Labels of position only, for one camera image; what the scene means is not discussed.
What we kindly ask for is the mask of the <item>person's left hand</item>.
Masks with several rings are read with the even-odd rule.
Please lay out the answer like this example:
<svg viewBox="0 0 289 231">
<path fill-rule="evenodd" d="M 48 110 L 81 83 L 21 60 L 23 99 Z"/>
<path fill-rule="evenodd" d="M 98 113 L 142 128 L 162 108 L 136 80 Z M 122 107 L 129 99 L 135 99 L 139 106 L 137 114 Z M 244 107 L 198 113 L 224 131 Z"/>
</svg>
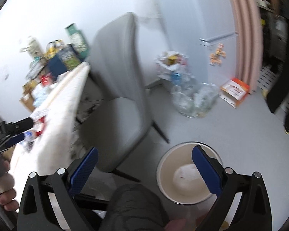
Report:
<svg viewBox="0 0 289 231">
<path fill-rule="evenodd" d="M 14 189 L 15 181 L 9 173 L 10 163 L 3 160 L 5 173 L 0 177 L 0 206 L 8 212 L 15 212 L 19 208 L 19 203 L 15 199 L 17 193 Z"/>
</svg>

